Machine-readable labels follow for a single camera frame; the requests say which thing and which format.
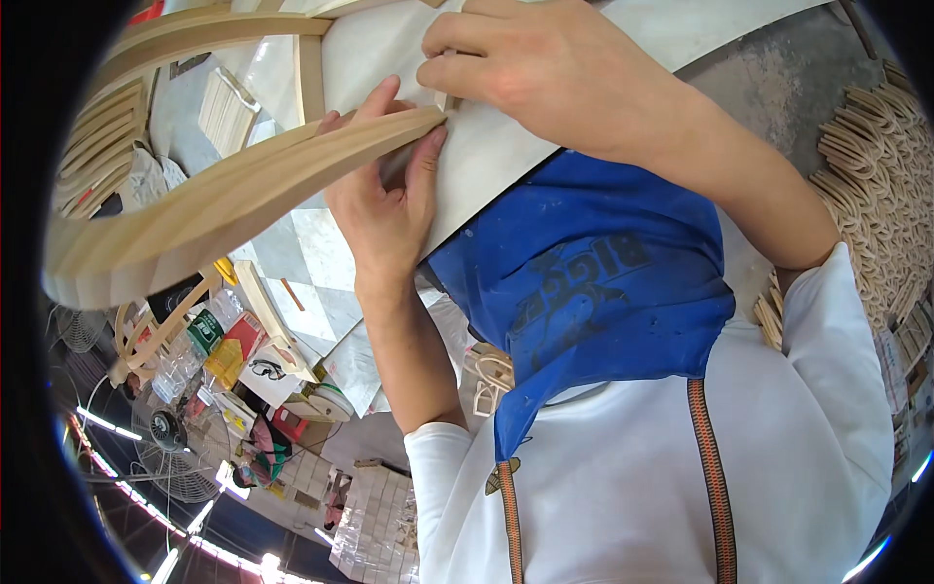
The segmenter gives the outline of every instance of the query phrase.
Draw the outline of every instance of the blue apron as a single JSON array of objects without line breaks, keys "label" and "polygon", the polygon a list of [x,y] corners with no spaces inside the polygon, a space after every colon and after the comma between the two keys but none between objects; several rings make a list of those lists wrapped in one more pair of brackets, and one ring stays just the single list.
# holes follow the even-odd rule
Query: blue apron
[{"label": "blue apron", "polygon": [[508,353],[496,463],[545,402],[587,383],[703,378],[733,293],[714,205],[627,164],[565,150],[428,260],[475,330]]}]

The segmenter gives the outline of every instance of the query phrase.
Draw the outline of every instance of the fan motor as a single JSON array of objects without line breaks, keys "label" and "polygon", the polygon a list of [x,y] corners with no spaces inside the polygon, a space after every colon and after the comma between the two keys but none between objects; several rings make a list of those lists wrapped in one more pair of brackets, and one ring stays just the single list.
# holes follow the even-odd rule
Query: fan motor
[{"label": "fan motor", "polygon": [[185,427],[178,423],[178,419],[172,412],[164,409],[152,413],[149,431],[159,448],[166,452],[180,452],[188,445],[188,433],[185,432]]}]

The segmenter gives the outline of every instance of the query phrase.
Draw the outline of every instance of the right hand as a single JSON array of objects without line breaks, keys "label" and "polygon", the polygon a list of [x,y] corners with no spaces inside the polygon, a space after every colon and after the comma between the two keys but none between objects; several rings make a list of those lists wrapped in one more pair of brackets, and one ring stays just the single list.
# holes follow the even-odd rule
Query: right hand
[{"label": "right hand", "polygon": [[549,142],[650,169],[684,146],[686,102],[700,95],[583,0],[467,0],[435,20],[422,51],[421,85],[486,102]]}]

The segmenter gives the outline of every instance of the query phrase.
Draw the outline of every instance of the forearm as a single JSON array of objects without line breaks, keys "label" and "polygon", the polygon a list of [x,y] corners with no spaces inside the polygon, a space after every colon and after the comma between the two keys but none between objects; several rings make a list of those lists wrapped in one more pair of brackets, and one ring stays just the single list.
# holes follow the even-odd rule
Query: forearm
[{"label": "forearm", "polygon": [[430,421],[466,428],[445,343],[410,279],[399,290],[358,290],[392,416],[403,434]]},{"label": "forearm", "polygon": [[840,234],[795,167],[701,93],[679,91],[676,137],[644,166],[718,204],[779,271],[822,264]]}]

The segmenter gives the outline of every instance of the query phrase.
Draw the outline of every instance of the suspender strap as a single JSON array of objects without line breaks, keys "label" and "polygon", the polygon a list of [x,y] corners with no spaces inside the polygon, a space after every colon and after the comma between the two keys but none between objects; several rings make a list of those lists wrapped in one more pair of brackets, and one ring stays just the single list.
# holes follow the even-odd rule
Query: suspender strap
[{"label": "suspender strap", "polygon": [[[714,426],[707,412],[703,379],[687,381],[687,402],[694,423],[694,436],[698,441],[700,465],[707,483],[707,499],[714,520],[714,550],[716,553],[717,584],[736,584],[736,536],[733,532],[733,514],[729,509],[727,479],[720,462],[720,451],[716,448]],[[522,584],[522,540],[519,535],[519,509],[516,500],[516,484],[509,468],[509,461],[499,463],[500,491],[506,517],[506,537],[509,541],[509,571],[513,584]]]}]

